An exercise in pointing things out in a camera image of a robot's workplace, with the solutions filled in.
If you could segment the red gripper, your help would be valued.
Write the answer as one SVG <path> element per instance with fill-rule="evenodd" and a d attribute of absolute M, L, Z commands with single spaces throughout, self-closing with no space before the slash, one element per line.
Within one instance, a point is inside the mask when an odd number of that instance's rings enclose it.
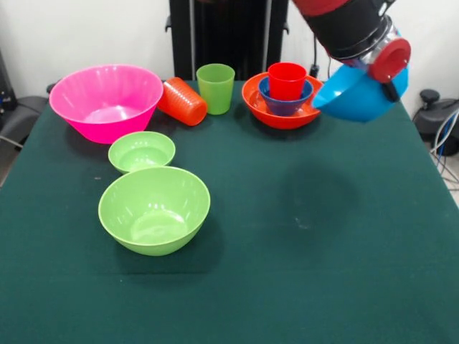
<path fill-rule="evenodd" d="M 411 56 L 410 43 L 404 38 L 390 39 L 377 45 L 376 57 L 369 65 L 369 75 L 382 83 L 384 96 L 390 102 L 399 102 L 399 93 L 393 80 L 407 65 Z"/>

